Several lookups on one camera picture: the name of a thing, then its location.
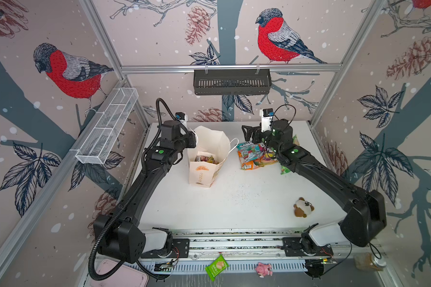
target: wallpaper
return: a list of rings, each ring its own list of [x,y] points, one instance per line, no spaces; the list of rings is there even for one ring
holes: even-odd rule
[[[121,190],[134,175],[135,155],[143,137],[139,118],[132,112],[105,169],[96,164],[75,164],[72,175],[61,184],[44,217],[8,267],[0,287],[78,284],[94,244],[94,219],[116,206]],[[80,170],[85,170],[86,176],[80,177]]]
[[[189,65],[340,62],[371,1],[94,3],[122,65]]]
[[[431,1],[388,1],[317,125],[337,172],[385,195],[377,236],[404,286],[431,286]]]
[[[259,110],[276,109],[283,104],[296,108],[295,120],[310,120],[333,75],[333,72],[272,73],[272,87],[267,95],[195,95],[193,73],[132,74],[128,79],[137,89],[150,122],[158,120],[155,110],[158,97],[166,101],[171,111],[187,114],[189,121],[222,122],[260,121]],[[293,115],[291,107],[278,110],[280,117]]]
[[[0,247],[117,82],[77,1],[0,0]]]

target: white paper bag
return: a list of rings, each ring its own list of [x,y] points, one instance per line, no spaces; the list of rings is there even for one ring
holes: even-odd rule
[[[187,150],[188,165],[190,166],[188,181],[190,184],[200,187],[211,187],[228,154],[236,147],[231,148],[230,143],[234,140],[239,143],[239,140],[235,138],[230,141],[223,131],[212,130],[203,126],[197,127],[194,132],[198,143],[196,148]],[[200,151],[214,154],[214,159],[219,163],[196,162],[196,155]]]

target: black metal basket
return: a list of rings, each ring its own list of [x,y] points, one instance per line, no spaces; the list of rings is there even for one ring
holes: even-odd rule
[[[271,86],[269,69],[195,70],[193,77],[195,95],[265,95]]]

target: mesh basket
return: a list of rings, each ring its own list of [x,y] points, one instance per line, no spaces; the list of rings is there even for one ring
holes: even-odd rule
[[[195,95],[265,95],[270,92],[269,69],[195,70]]]
[[[104,164],[125,124],[138,94],[120,88],[75,156],[82,164]]]

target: plush toy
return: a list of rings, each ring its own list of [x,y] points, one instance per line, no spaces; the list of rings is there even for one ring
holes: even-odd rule
[[[257,267],[255,268],[255,271],[257,271],[257,274],[260,276],[260,278],[263,278],[264,276],[272,276],[273,275],[273,271],[272,271],[272,265],[271,264],[262,264],[262,263],[258,263]]]
[[[294,214],[297,217],[306,217],[310,215],[313,210],[314,206],[308,201],[305,201],[304,198],[299,198],[294,204]]]

